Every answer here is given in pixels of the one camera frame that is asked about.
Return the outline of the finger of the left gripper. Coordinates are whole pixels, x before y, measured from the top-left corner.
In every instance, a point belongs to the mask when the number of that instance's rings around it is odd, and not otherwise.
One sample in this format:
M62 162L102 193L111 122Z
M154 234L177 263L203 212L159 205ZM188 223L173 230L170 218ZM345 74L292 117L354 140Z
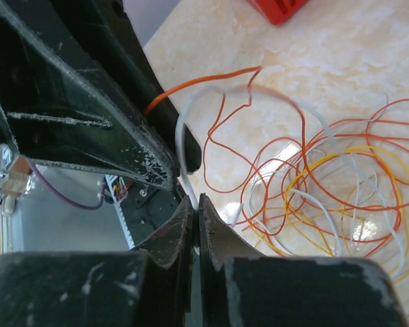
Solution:
M50 1L0 1L0 143L44 166L176 183L175 154Z
M119 85L144 114L164 90L147 60L123 1L50 1L74 39ZM148 124L175 154L175 125L179 113L167 98L149 114ZM185 162L188 172L201 166L201 147L185 128Z

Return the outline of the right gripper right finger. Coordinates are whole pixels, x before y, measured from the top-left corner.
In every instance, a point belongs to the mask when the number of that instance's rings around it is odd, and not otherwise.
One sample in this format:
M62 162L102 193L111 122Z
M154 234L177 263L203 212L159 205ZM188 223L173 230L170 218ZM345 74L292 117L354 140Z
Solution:
M205 326L407 326L390 278L361 258L268 257L198 207Z

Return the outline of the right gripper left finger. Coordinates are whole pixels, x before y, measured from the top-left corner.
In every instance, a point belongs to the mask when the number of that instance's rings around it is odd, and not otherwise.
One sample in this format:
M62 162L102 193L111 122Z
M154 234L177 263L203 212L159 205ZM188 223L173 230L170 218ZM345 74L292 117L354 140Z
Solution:
M183 326L193 210L129 251L0 255L0 326Z

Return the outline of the red plastic bin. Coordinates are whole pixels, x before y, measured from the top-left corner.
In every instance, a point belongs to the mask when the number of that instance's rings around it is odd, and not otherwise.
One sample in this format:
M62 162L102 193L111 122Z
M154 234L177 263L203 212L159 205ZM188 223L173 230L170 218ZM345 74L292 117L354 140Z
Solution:
M247 0L272 25L282 25L297 13L308 0Z

